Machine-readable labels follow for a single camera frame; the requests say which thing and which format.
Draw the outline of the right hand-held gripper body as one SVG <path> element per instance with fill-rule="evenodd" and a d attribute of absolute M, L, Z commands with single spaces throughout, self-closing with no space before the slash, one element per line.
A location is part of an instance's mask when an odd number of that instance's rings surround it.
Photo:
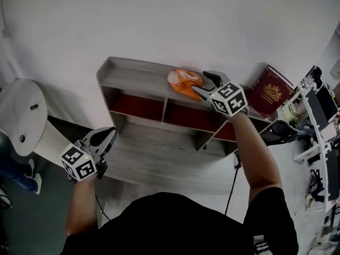
<path fill-rule="evenodd" d="M 238 112 L 249 113 L 248 102 L 243 89 L 229 81 L 213 91 L 208 100 L 214 109 L 227 118 L 233 117 Z"/>

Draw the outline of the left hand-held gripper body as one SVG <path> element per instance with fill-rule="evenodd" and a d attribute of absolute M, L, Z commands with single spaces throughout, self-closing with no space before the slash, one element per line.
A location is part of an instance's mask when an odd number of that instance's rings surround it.
<path fill-rule="evenodd" d="M 107 170 L 105 150 L 91 146 L 82 140 L 69 144 L 60 154 L 60 160 L 69 175 L 70 181 L 83 181 L 97 175 L 99 179 Z"/>

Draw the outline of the orange snack packet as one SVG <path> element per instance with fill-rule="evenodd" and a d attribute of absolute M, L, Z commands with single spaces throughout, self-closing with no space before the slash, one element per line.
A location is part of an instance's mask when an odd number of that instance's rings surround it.
<path fill-rule="evenodd" d="M 176 92 L 195 100 L 201 99 L 191 88 L 192 85 L 203 86 L 203 80 L 197 73 L 184 69 L 175 69 L 168 73 L 167 81 Z"/>

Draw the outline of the grey wooden desk shelf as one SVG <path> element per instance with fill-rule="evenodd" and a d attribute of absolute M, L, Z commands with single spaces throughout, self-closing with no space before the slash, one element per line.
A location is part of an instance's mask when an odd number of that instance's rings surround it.
<path fill-rule="evenodd" d="M 174 67 L 109 57 L 97 72 L 118 135 L 145 134 L 167 146 L 227 156 L 237 150 L 233 126 L 214 106 L 176 92 L 167 75 Z"/>

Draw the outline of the person's left forearm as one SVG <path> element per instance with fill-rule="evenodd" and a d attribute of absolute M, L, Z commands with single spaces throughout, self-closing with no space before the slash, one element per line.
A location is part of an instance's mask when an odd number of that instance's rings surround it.
<path fill-rule="evenodd" d="M 96 231 L 98 220 L 95 195 L 96 176 L 74 185 L 66 219 L 66 236 Z"/>

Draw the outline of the person's right forearm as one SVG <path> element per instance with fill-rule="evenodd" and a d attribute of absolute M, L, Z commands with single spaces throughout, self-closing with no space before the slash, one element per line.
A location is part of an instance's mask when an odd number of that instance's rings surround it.
<path fill-rule="evenodd" d="M 251 201 L 261 191 L 282 187 L 276 161 L 248 116 L 239 112 L 231 117 L 240 160 L 250 186 Z"/>

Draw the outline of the grey wood-grain table top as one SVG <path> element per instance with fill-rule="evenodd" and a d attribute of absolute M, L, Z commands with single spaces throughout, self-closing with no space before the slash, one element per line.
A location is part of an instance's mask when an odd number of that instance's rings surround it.
<path fill-rule="evenodd" d="M 128 123 L 105 156 L 106 176 L 167 191 L 227 195 L 234 155 L 212 139 L 197 151 L 188 134 Z"/>

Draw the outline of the dark desk divider panel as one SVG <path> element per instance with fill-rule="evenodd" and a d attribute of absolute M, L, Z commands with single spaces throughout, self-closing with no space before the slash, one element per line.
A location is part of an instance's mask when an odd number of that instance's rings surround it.
<path fill-rule="evenodd" d="M 336 150 L 326 154 L 328 200 L 336 200 L 340 196 L 340 172 Z"/>
<path fill-rule="evenodd" d="M 306 97 L 308 99 L 309 106 L 311 107 L 314 119 L 318 125 L 318 129 L 321 131 L 328 125 L 326 115 L 314 91 L 309 91 Z"/>

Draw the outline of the long white office desk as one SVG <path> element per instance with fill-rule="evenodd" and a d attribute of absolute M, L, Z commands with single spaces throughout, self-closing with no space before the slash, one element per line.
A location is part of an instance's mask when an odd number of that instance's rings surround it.
<path fill-rule="evenodd" d="M 317 137 L 317 144 L 312 146 L 310 149 L 300 153 L 299 155 L 296 155 L 293 157 L 293 161 L 295 162 L 299 162 L 302 160 L 307 159 L 307 157 L 311 154 L 316 154 L 319 153 L 320 154 L 320 161 L 322 163 L 322 168 L 321 168 L 321 172 L 322 172 L 322 180 L 323 180 L 323 186 L 324 186 L 324 197 L 325 197 L 325 202 L 322 206 L 315 206 L 315 207 L 310 207 L 310 210 L 317 210 L 317 209 L 324 209 L 324 211 L 327 213 L 329 212 L 332 208 L 335 207 L 337 199 L 336 200 L 332 200 L 329 201 L 328 200 L 328 187 L 327 187 L 327 183 L 328 183 L 328 178 L 327 178 L 327 165 L 326 165 L 326 154 L 329 153 L 330 151 L 332 151 L 331 149 L 331 144 L 330 142 L 328 142 L 324 135 L 321 134 L 321 131 L 318 129 L 318 125 L 315 121 L 315 118 L 313 116 L 311 107 L 309 106 L 308 103 L 308 99 L 306 97 L 307 93 L 309 91 L 313 91 L 311 87 L 304 87 L 302 84 L 299 84 L 297 86 L 297 92 L 296 94 L 281 108 L 281 110 L 286 110 L 288 108 L 288 106 L 298 98 L 298 96 L 302 97 L 302 102 L 305 106 L 305 109 L 307 111 L 308 117 L 310 119 L 311 124 L 313 125 L 315 132 L 316 132 L 316 137 Z"/>

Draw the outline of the dark red hardcover book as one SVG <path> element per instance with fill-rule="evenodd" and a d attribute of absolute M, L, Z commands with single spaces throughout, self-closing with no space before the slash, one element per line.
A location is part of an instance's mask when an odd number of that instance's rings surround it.
<path fill-rule="evenodd" d="M 255 84 L 245 90 L 245 96 L 249 106 L 268 118 L 293 91 L 293 84 L 271 65 L 267 65 Z"/>

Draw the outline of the black mesh office chair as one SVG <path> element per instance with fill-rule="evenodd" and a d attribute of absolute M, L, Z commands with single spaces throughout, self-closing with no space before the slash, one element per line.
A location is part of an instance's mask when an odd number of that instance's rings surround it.
<path fill-rule="evenodd" d="M 296 129 L 287 122 L 278 120 L 268 129 L 262 131 L 260 136 L 267 146 L 274 146 L 291 143 L 296 140 L 309 142 L 311 138 L 316 137 L 316 132 L 314 128 Z"/>

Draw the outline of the white cylindrical air purifier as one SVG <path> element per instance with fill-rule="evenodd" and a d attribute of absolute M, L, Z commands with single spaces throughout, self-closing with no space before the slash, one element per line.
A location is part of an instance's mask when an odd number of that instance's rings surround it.
<path fill-rule="evenodd" d="M 28 79 L 16 79 L 0 92 L 0 131 L 10 139 L 20 156 L 32 152 L 62 167 L 60 154 L 71 143 L 48 121 L 42 90 Z"/>

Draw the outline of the person's black clothed body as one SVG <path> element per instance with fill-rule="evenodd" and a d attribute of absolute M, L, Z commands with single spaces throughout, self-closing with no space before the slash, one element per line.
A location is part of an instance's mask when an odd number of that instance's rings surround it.
<path fill-rule="evenodd" d="M 298 255 L 284 192 L 261 191 L 242 223 L 175 193 L 133 201 L 100 229 L 70 235 L 61 255 Z"/>

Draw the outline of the black computer monitor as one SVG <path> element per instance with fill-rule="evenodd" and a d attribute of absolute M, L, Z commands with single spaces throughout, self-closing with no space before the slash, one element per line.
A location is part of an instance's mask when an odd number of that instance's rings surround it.
<path fill-rule="evenodd" d="M 331 121 L 338 112 L 338 104 L 335 100 L 335 95 L 330 90 L 330 87 L 323 84 L 316 96 L 321 104 L 321 108 L 324 111 L 327 121 Z"/>

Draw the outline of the black swivel chair base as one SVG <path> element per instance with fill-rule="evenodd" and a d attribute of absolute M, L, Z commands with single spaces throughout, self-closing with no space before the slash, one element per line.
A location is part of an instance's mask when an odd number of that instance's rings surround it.
<path fill-rule="evenodd" d="M 311 194 L 318 195 L 321 191 L 324 190 L 322 177 L 320 175 L 320 170 L 310 169 L 310 174 L 311 174 L 311 184 L 309 186 L 309 190 L 311 191 Z"/>

